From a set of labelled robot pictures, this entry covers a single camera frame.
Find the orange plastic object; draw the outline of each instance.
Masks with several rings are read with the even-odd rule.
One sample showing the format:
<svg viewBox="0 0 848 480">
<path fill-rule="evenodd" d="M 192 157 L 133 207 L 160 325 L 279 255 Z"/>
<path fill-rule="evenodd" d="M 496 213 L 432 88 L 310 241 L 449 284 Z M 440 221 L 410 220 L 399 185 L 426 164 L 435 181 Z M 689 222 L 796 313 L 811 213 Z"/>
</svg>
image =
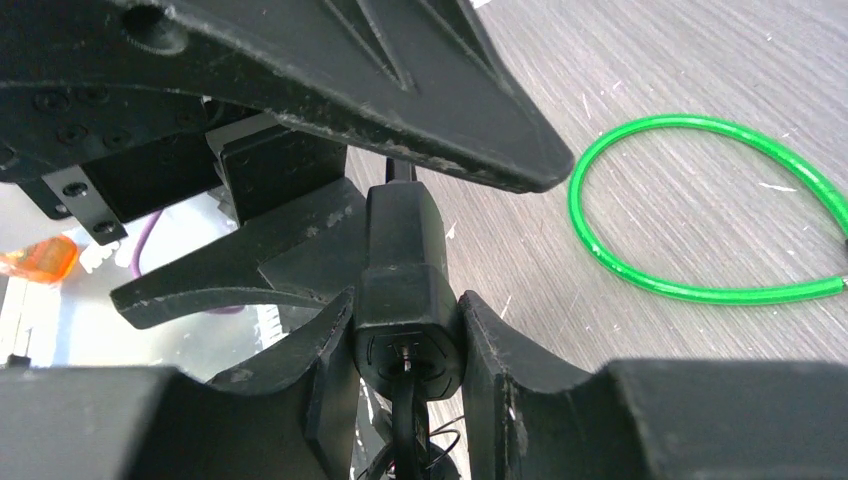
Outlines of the orange plastic object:
<svg viewBox="0 0 848 480">
<path fill-rule="evenodd" d="M 17 252 L 0 254 L 0 273 L 31 282 L 56 283 L 71 273 L 77 258 L 76 244 L 59 235 Z"/>
</svg>

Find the green tube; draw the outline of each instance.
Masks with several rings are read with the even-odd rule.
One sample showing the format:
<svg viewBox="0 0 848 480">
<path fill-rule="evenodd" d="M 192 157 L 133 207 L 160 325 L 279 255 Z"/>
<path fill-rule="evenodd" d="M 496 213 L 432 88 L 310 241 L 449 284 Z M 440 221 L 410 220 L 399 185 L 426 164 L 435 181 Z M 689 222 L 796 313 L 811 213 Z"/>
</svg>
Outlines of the green tube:
<svg viewBox="0 0 848 480">
<path fill-rule="evenodd" d="M 719 305 L 769 305 L 796 302 L 836 295 L 845 289 L 846 280 L 838 276 L 793 285 L 762 288 L 708 288 L 687 285 L 639 271 L 623 262 L 602 245 L 586 222 L 586 216 L 583 212 L 581 195 L 589 168 L 604 150 L 622 138 L 644 130 L 669 127 L 707 130 L 733 138 L 765 153 L 804 182 L 807 188 L 830 211 L 842 231 L 848 236 L 848 200 L 846 200 L 845 195 L 837 190 L 836 186 L 810 163 L 777 140 L 719 118 L 682 113 L 657 115 L 624 124 L 601 136 L 586 150 L 572 174 L 568 191 L 568 210 L 571 222 L 574 224 L 574 229 L 580 241 L 601 265 L 624 280 L 651 292 L 680 300 Z"/>
</svg>

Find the looped green cable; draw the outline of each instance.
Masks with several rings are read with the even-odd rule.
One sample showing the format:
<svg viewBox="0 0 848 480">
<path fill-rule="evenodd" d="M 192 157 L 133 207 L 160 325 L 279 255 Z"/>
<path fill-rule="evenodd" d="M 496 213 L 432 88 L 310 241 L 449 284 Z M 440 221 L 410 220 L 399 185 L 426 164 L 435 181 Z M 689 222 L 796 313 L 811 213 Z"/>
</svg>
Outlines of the looped green cable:
<svg viewBox="0 0 848 480">
<path fill-rule="evenodd" d="M 601 265 L 624 280 L 651 292 L 680 300 L 720 305 L 769 305 L 795 302 L 836 295 L 845 289 L 846 280 L 838 276 L 793 285 L 762 288 L 709 288 L 687 285 L 639 271 L 603 246 L 586 222 L 583 212 L 581 194 L 589 168 L 604 150 L 622 138 L 644 130 L 669 127 L 718 133 L 750 145 L 768 155 L 798 177 L 818 197 L 848 236 L 848 200 L 810 163 L 777 140 L 719 118 L 689 114 L 657 115 L 626 123 L 601 136 L 586 150 L 572 174 L 568 191 L 569 215 L 580 241 Z"/>
</svg>

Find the orange object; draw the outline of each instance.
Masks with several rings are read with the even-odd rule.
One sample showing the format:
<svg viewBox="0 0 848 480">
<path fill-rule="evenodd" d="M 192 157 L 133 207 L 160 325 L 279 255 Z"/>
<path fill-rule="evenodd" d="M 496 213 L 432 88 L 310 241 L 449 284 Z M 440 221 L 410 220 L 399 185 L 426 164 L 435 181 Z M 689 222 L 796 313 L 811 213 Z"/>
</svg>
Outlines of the orange object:
<svg viewBox="0 0 848 480">
<path fill-rule="evenodd" d="M 0 254 L 0 273 L 31 282 L 56 283 L 71 273 L 77 258 L 76 244 L 59 235 L 17 252 Z"/>
</svg>

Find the gray wooden table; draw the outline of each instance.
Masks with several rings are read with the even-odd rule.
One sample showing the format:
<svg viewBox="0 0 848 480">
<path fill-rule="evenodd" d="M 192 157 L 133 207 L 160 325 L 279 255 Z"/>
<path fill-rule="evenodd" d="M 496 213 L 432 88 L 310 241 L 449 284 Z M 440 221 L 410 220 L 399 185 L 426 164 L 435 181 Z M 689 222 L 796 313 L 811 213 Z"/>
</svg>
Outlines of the gray wooden table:
<svg viewBox="0 0 848 480">
<path fill-rule="evenodd" d="M 709 114 L 780 138 L 848 191 L 845 0 L 493 0 L 478 13 L 576 153 L 641 116 Z M 382 164 L 358 156 L 352 176 L 379 182 Z M 848 361 L 848 293 L 746 308 L 655 296 L 590 258 L 568 220 L 565 186 L 516 196 L 421 177 L 450 233 L 454 289 L 477 290 L 580 367 L 634 356 Z M 623 141 L 593 169 L 585 201 L 607 245 L 671 279 L 741 287 L 848 274 L 845 239 L 812 194 L 709 133 Z"/>
</svg>

